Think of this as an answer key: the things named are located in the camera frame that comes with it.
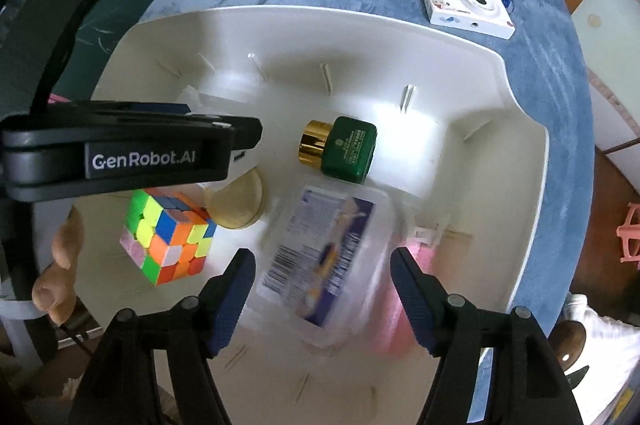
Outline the person's left hand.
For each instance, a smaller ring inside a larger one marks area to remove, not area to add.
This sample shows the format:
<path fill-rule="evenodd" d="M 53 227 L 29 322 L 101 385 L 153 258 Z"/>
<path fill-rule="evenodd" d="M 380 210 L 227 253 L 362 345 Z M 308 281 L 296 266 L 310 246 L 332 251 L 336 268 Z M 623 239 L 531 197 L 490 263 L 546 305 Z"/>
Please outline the person's left hand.
<path fill-rule="evenodd" d="M 84 244 L 84 222 L 80 211 L 73 206 L 53 238 L 53 263 L 32 287 L 34 305 L 56 325 L 65 324 L 74 311 L 78 259 Z"/>

